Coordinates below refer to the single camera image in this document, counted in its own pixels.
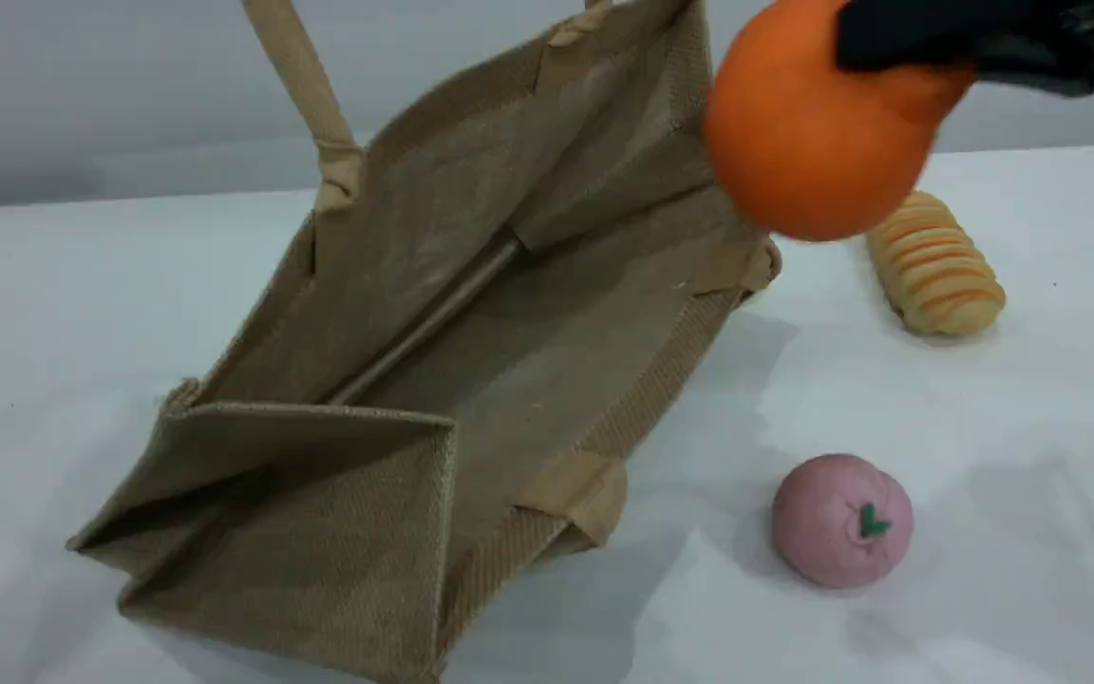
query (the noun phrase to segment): bread roll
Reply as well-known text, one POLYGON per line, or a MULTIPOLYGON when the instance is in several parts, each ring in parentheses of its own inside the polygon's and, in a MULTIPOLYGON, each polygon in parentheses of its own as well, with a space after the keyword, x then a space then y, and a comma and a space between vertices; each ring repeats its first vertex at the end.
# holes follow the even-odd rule
POLYGON ((990 327, 1006 294, 945 204, 912 192, 868 231, 868 254, 908 329, 971 335, 990 327))

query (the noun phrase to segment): white tablecloth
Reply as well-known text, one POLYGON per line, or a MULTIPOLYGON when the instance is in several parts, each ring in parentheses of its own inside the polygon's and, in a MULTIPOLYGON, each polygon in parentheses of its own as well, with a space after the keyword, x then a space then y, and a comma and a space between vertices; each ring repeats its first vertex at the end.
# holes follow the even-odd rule
MULTIPOLYGON (((1094 148, 938 155, 923 187, 998 271, 996 327, 920 341, 860 243, 784 243, 633 459, 608 548, 517 580, 447 683, 1094 684, 1094 148), (779 478, 835 450, 916 506, 864 592, 804 586, 764 534, 779 478)), ((123 577, 61 548, 310 202, 0 208, 0 684, 346 681, 127 623, 123 577)))

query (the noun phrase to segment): orange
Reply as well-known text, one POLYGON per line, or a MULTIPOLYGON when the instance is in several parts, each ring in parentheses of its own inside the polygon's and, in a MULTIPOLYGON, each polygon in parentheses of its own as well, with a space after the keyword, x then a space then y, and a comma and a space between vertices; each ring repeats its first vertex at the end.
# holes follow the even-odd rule
POLYGON ((852 73, 835 63, 846 0, 777 0, 733 40, 703 136, 717 178, 748 220, 804 241, 885 220, 923 172, 971 66, 852 73))

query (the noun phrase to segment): burlap bag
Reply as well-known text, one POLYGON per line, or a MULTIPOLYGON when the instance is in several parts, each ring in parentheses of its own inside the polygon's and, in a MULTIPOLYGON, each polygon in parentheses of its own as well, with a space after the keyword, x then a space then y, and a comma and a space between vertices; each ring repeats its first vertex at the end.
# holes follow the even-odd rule
POLYGON ((127 617, 433 681, 517 571, 607 540, 625 459, 778 253, 705 160, 699 0, 590 3, 364 151, 290 0, 244 4, 321 192, 70 548, 130 572, 127 617))

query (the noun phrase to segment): green stem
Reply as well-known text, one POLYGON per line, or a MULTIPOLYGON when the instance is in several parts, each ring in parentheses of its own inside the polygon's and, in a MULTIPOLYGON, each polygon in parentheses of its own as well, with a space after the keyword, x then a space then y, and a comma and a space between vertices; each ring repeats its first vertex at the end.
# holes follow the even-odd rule
POLYGON ((876 520, 876 503, 868 503, 860 509, 860 536, 863 536, 864 540, 881 536, 893 525, 893 522, 876 520))

